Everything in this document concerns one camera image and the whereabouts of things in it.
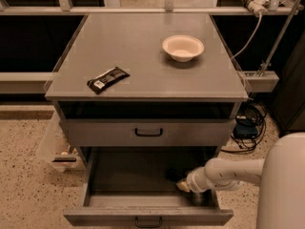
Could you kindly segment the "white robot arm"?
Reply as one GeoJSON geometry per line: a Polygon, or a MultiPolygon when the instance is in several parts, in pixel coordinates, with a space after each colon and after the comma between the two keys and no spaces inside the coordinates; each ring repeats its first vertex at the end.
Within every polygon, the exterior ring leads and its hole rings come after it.
{"type": "Polygon", "coordinates": [[[305,134],[281,137],[261,159],[212,158],[175,182],[184,192],[235,190],[257,184],[256,229],[305,229],[305,134]]]}

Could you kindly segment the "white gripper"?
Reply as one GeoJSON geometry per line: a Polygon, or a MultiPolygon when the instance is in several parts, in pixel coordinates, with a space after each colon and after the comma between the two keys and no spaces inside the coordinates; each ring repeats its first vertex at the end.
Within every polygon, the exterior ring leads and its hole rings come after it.
{"type": "Polygon", "coordinates": [[[206,175],[204,167],[198,167],[187,174],[185,180],[178,181],[176,186],[186,193],[203,193],[214,188],[214,183],[206,175]]]}

